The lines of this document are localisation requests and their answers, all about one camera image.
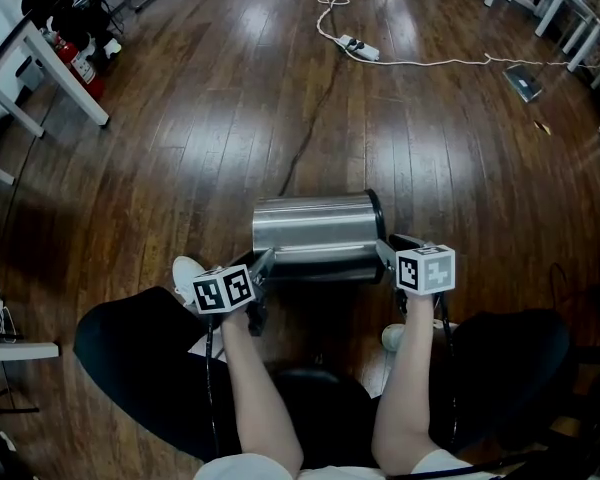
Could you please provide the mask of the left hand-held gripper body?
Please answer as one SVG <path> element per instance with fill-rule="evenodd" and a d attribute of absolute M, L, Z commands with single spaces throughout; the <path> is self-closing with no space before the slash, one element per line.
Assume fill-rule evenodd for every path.
<path fill-rule="evenodd" d="M 264 279 L 261 271 L 244 264 L 204 272 L 192 282 L 198 314 L 215 330 L 231 313 L 245 310 L 250 334 L 260 336 L 267 319 Z"/>

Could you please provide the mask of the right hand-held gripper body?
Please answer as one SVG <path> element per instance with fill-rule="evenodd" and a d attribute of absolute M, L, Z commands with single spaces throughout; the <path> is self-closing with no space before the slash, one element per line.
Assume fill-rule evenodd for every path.
<path fill-rule="evenodd" d="M 456 253 L 445 245 L 397 251 L 395 285 L 406 295 L 438 295 L 456 287 Z"/>

